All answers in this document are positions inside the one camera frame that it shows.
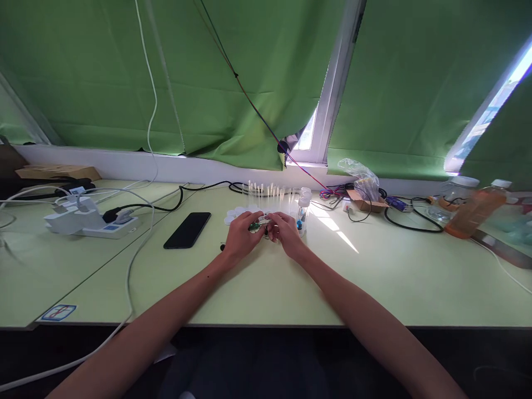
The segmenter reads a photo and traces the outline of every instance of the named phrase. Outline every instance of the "forearm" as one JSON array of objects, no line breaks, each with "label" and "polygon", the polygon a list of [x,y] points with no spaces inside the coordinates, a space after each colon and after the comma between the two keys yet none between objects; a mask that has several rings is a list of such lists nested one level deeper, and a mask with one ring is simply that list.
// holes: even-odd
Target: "forearm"
[{"label": "forearm", "polygon": [[305,251],[296,261],[359,342],[413,397],[466,397],[431,353],[375,299],[311,251]]},{"label": "forearm", "polygon": [[78,367],[50,398],[120,397],[214,291],[232,260],[220,254]]}]

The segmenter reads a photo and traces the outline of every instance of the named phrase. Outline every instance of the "sticker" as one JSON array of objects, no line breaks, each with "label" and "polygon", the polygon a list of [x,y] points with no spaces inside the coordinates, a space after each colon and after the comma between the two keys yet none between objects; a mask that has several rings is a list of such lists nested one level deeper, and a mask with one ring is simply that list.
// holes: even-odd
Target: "sticker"
[{"label": "sticker", "polygon": [[57,305],[48,310],[41,320],[61,321],[76,309],[76,305]]}]

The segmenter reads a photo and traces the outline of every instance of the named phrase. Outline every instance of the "black smartphone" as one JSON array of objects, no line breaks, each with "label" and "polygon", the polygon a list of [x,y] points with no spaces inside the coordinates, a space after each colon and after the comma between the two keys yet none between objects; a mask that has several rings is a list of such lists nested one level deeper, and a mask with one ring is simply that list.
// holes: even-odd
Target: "black smartphone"
[{"label": "black smartphone", "polygon": [[211,217],[209,212],[192,212],[179,225],[177,230],[165,242],[165,249],[191,248],[199,237],[201,230]]}]

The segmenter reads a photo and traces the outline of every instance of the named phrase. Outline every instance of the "sunlight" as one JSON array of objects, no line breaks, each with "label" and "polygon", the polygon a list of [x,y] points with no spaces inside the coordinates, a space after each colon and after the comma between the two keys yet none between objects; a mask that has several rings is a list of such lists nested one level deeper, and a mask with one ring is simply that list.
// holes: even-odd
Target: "sunlight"
[{"label": "sunlight", "polygon": [[317,217],[330,217],[326,210],[313,206],[310,211]]},{"label": "sunlight", "polygon": [[332,220],[329,216],[327,216],[326,218],[318,218],[318,220],[327,227],[329,227],[332,231],[340,230],[340,227],[338,227],[335,221]]},{"label": "sunlight", "polygon": [[344,240],[346,242],[347,245],[349,245],[356,253],[360,253],[353,244],[351,244],[351,241],[349,241],[349,239],[347,238],[347,236],[345,234],[343,234],[342,232],[338,232],[338,235],[340,236],[340,238],[342,240]]}]

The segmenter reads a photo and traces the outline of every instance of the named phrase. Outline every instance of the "brown box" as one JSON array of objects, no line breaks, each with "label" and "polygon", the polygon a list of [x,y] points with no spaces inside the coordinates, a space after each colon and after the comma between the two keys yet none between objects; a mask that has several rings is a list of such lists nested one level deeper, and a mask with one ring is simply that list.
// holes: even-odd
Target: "brown box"
[{"label": "brown box", "polygon": [[15,171],[21,178],[51,179],[57,176],[74,178],[88,177],[92,181],[100,180],[101,176],[94,166],[77,165],[26,165]]},{"label": "brown box", "polygon": [[389,208],[387,202],[381,197],[378,198],[379,202],[372,201],[370,205],[370,201],[362,199],[357,190],[348,190],[347,194],[349,194],[349,197],[353,200],[358,209],[363,212],[369,212],[371,208],[372,212],[381,213],[384,209]]}]

